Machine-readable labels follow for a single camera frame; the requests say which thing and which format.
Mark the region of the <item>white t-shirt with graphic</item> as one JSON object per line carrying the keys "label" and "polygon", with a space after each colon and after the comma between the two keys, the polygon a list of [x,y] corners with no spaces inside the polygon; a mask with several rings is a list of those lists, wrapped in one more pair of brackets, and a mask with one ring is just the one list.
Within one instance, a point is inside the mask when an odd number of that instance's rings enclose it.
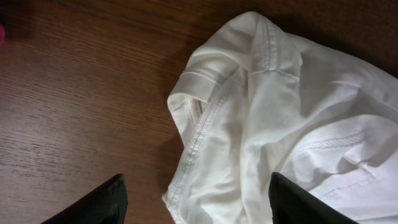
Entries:
{"label": "white t-shirt with graphic", "polygon": [[270,223],[279,172],[358,223],[397,222],[397,79],[245,12],[197,48],[167,100],[184,150],[176,223]]}

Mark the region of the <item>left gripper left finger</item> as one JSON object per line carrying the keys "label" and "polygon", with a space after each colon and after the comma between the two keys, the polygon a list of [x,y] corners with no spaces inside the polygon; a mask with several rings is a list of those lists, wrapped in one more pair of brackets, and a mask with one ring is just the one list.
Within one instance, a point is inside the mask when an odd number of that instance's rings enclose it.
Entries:
{"label": "left gripper left finger", "polygon": [[42,224],[123,224],[127,206],[124,175],[116,174]]}

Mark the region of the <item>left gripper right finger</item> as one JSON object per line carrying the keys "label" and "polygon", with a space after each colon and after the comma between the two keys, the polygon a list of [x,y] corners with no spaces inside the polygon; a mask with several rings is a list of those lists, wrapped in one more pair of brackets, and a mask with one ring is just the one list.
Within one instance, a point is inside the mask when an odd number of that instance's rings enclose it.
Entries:
{"label": "left gripper right finger", "polygon": [[358,224],[278,172],[271,175],[273,224]]}

